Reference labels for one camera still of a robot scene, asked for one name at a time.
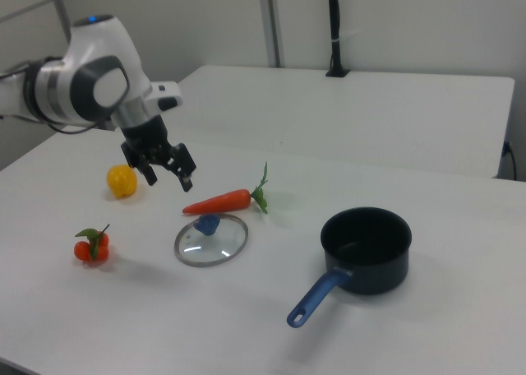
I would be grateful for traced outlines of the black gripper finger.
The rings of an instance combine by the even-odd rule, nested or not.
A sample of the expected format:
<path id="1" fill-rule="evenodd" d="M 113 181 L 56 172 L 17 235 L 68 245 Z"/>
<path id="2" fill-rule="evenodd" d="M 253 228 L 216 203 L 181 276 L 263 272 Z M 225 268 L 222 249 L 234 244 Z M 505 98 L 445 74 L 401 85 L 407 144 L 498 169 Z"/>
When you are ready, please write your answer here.
<path id="1" fill-rule="evenodd" d="M 183 143 L 171 147 L 165 168 L 178 177 L 184 192 L 191 190 L 193 187 L 191 176 L 196 170 L 196 164 Z"/>
<path id="2" fill-rule="evenodd" d="M 133 150 L 127 143 L 122 143 L 121 149 L 128 166 L 131 169 L 137 169 L 149 185 L 154 185 L 158 179 L 147 157 L 143 153 Z"/>

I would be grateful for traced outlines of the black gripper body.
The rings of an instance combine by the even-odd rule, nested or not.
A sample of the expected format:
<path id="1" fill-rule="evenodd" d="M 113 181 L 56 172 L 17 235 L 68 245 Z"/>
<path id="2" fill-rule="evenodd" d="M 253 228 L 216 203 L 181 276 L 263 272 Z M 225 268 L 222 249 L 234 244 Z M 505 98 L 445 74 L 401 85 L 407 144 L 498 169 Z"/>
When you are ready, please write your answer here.
<path id="1" fill-rule="evenodd" d="M 161 117 L 154 117 L 139 126 L 123 128 L 125 141 L 122 151 L 127 162 L 168 162 L 172 146 L 168 142 L 168 130 Z"/>

